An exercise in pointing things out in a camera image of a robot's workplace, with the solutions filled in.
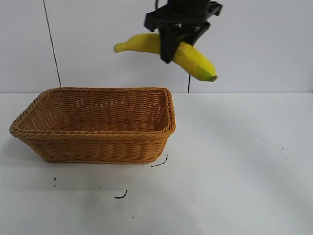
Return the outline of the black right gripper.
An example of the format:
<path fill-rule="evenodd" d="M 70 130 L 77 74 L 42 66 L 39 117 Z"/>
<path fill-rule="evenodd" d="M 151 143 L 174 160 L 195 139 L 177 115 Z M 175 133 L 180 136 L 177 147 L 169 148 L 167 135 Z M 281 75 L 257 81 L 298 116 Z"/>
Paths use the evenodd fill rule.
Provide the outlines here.
<path fill-rule="evenodd" d="M 168 0 L 163 6 L 156 0 L 155 10 L 145 15 L 144 26 L 151 32 L 158 28 L 160 57 L 169 64 L 186 36 L 179 24 L 192 24 L 186 42 L 193 46 L 210 28 L 207 20 L 219 16 L 222 7 L 212 0 Z"/>

